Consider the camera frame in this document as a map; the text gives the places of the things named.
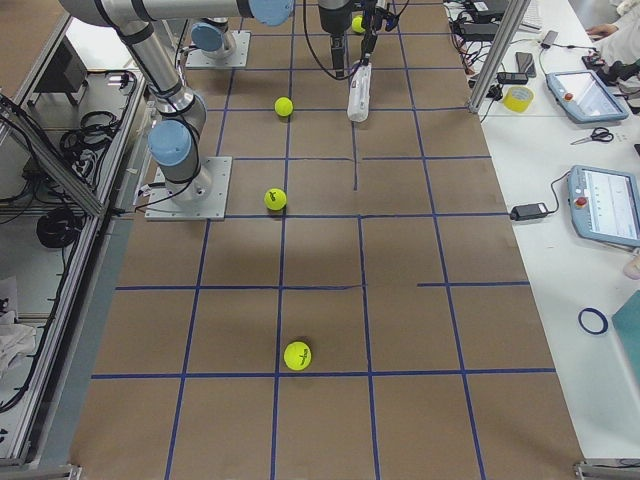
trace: white bottle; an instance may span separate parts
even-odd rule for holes
[[[351,79],[347,116],[352,122],[364,122],[369,116],[369,85],[371,84],[371,62],[360,65]]]

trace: mounting plate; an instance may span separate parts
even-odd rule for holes
[[[178,204],[168,199],[146,210],[145,218],[149,221],[182,221],[182,220],[224,220],[231,179],[231,157],[206,157],[202,159],[202,168],[207,169],[213,177],[211,193],[202,200],[194,200],[187,204]],[[158,168],[154,182],[164,182],[164,175]],[[164,188],[151,192],[149,203],[167,196]]]
[[[185,67],[188,70],[228,69],[244,68],[249,57],[249,40],[251,32],[239,30],[231,32],[236,40],[236,51],[226,58],[210,58],[202,53],[202,50],[194,50],[187,56]]]

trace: blue tape grid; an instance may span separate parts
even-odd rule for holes
[[[441,3],[436,2],[425,2],[425,3],[412,3],[411,5],[441,5]],[[294,22],[292,22],[292,31],[290,34],[254,34],[254,36],[286,36],[291,37],[291,61],[288,69],[251,69],[248,68],[246,71],[288,71],[289,72],[289,96],[292,93],[292,77],[294,71],[301,70],[314,70],[315,69],[294,69],[293,68],[293,52],[294,52],[294,44],[296,40],[301,40],[299,34],[295,34],[294,31]],[[280,378],[286,377],[363,377],[368,380],[368,390],[369,390],[369,406],[370,406],[370,418],[371,418],[371,434],[372,434],[372,447],[373,447],[373,459],[374,459],[374,471],[376,480],[381,478],[380,473],[380,459],[379,459],[379,451],[378,451],[378,439],[377,439],[377,428],[376,428],[376,411],[375,411],[375,382],[374,379],[378,377],[389,377],[389,376],[436,376],[436,375],[457,375],[461,376],[465,391],[465,398],[467,403],[467,411],[469,415],[469,421],[471,424],[471,431],[473,435],[473,441],[475,446],[475,452],[478,462],[478,470],[480,473],[480,477],[482,480],[486,480],[486,472],[484,469],[484,462],[482,458],[482,451],[480,447],[480,439],[478,436],[477,426],[475,423],[474,411],[473,411],[473,403],[471,398],[471,392],[468,385],[468,377],[473,375],[486,375],[486,374],[539,374],[539,373],[555,373],[555,369],[553,368],[502,368],[502,369],[467,369],[465,367],[464,355],[462,352],[462,345],[460,341],[458,325],[456,321],[456,312],[453,305],[451,289],[455,287],[502,287],[502,286],[527,286],[529,282],[450,282],[448,279],[447,267],[445,264],[445,254],[443,242],[440,236],[440,229],[438,225],[438,219],[440,217],[449,217],[449,216],[505,216],[506,212],[456,212],[456,213],[437,213],[435,204],[433,201],[433,197],[431,195],[432,188],[431,182],[429,179],[429,164],[432,161],[438,160],[465,160],[465,159],[486,159],[489,158],[483,155],[470,155],[470,156],[458,156],[458,157],[427,157],[425,154],[424,145],[422,142],[422,138],[420,135],[420,127],[418,122],[418,112],[421,111],[437,111],[437,110],[459,110],[464,109],[464,107],[452,107],[452,108],[431,108],[431,109],[422,109],[416,108],[414,93],[411,86],[411,76],[410,71],[412,70],[431,70],[431,69],[453,69],[459,70],[461,67],[418,67],[413,68],[407,65],[406,53],[404,48],[403,37],[406,36],[414,36],[414,35],[449,35],[449,33],[428,33],[428,34],[417,34],[417,33],[402,33],[400,28],[397,29],[396,33],[399,37],[400,48],[402,51],[403,63],[404,66],[400,68],[378,68],[379,70],[401,70],[405,72],[407,86],[409,89],[409,94],[411,98],[411,108],[406,109],[392,109],[392,108],[384,108],[384,109],[371,109],[372,112],[375,111],[410,111],[413,112],[414,122],[416,127],[416,132],[418,135],[418,144],[420,147],[420,157],[363,157],[359,158],[357,152],[357,131],[352,127],[352,140],[353,140],[353,158],[356,158],[361,161],[376,161],[376,160],[413,160],[413,161],[421,161],[424,168],[425,180],[426,180],[426,188],[429,193],[429,198],[431,202],[431,211],[435,213],[431,214],[418,214],[418,215],[288,215],[284,214],[281,217],[282,229],[281,229],[281,248],[280,248],[280,262],[279,262],[279,279],[278,285],[238,285],[238,286],[227,286],[227,285],[204,285],[202,284],[202,274],[204,269],[204,262],[207,251],[207,242],[209,239],[209,235],[212,228],[215,228],[214,225],[207,221],[205,234],[202,243],[202,250],[200,255],[200,263],[198,268],[198,276],[195,285],[134,285],[134,286],[119,286],[116,288],[118,291],[145,291],[145,290],[185,290],[185,291],[193,291],[193,306],[191,312],[191,319],[189,323],[187,342],[185,347],[185,354],[183,360],[183,366],[181,372],[176,373],[145,373],[145,374],[94,374],[92,375],[92,379],[94,380],[128,380],[128,379],[179,379],[180,386],[178,390],[178,398],[176,402],[175,416],[173,421],[173,427],[171,432],[171,439],[169,445],[169,451],[167,454],[167,462],[166,462],[166,470],[165,470],[165,480],[169,480],[171,477],[171,468],[173,463],[173,455],[175,451],[175,443],[176,437],[180,424],[180,414],[182,408],[182,399],[184,396],[184,388],[187,379],[198,379],[198,378],[272,378],[274,381],[274,394],[273,394],[273,419],[272,419],[272,435],[271,435],[271,468],[270,468],[270,478],[271,480],[275,480],[276,478],[276,460],[277,460],[277,432],[278,432],[278,395],[279,395],[279,384]],[[227,91],[227,97],[225,101],[225,107],[223,109],[210,109],[210,111],[221,111],[222,123],[220,127],[219,139],[218,139],[218,151],[216,154],[219,154],[220,146],[222,145],[222,139],[225,129],[225,122],[227,118],[228,112],[231,111],[270,111],[270,109],[231,109],[229,108],[229,100],[233,87],[233,79],[234,79],[235,71],[231,73],[229,87]],[[344,109],[298,109],[299,111],[344,111]],[[285,169],[284,169],[284,180],[283,184],[285,190],[288,184],[288,167],[289,162],[303,160],[302,158],[293,158],[290,157],[290,137],[291,137],[291,124],[290,121],[287,122],[287,141],[286,141],[286,154],[283,158],[234,158],[234,160],[238,161],[266,161],[266,160],[284,160]],[[351,159],[343,159],[343,158],[323,158],[323,160],[349,160]],[[358,171],[357,171],[357,162],[354,162],[354,189],[358,188]],[[418,287],[429,288],[429,287],[444,287],[447,293],[447,299],[449,304],[449,310],[452,319],[452,327],[454,331],[454,337],[456,342],[456,349],[458,354],[458,361],[460,368],[458,369],[449,369],[449,370],[407,370],[407,371],[377,371],[373,368],[372,360],[371,360],[371,340],[370,340],[370,331],[369,331],[369,318],[368,318],[368,302],[367,302],[367,282],[366,282],[366,272],[365,272],[365,256],[364,256],[364,235],[362,228],[362,220],[367,218],[432,218],[434,220],[436,239],[438,244],[438,250],[440,255],[440,261],[442,265],[442,273],[443,273],[443,282],[425,282],[418,283]],[[228,215],[228,218],[272,218],[269,215]],[[360,253],[360,269],[361,269],[361,284],[360,285],[345,285],[345,286],[296,286],[296,285],[284,285],[284,262],[285,262],[285,238],[286,238],[286,222],[288,218],[353,218],[358,221],[358,236],[359,236],[359,253]],[[281,335],[282,335],[282,298],[283,292],[285,290],[344,290],[350,288],[361,288],[362,289],[362,301],[363,301],[363,311],[364,311],[364,331],[365,331],[365,341],[366,341],[366,355],[367,355],[367,370],[359,371],[359,372],[280,372],[280,343],[281,343]],[[202,290],[260,290],[260,289],[270,289],[278,291],[278,309],[277,309],[277,326],[276,326],[276,358],[275,358],[275,368],[273,372],[199,372],[199,373],[189,373],[188,372],[188,364],[189,364],[189,355],[191,351],[191,343],[193,339],[193,332],[195,327],[195,319],[198,308],[198,299],[200,292]]]

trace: yellow tape roll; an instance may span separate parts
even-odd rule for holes
[[[533,101],[533,92],[527,87],[511,87],[504,97],[504,106],[514,112],[522,113]]]

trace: tennis ball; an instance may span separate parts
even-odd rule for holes
[[[304,370],[311,364],[311,349],[304,342],[291,342],[284,349],[284,363],[291,370]]]
[[[293,102],[290,98],[280,97],[273,105],[276,113],[281,117],[288,117],[293,113]]]
[[[264,194],[264,204],[269,210],[282,210],[287,204],[287,194],[279,188],[270,188]]]
[[[351,21],[351,30],[357,34],[364,33],[364,28],[362,28],[362,15],[356,15],[353,17],[353,20]]]

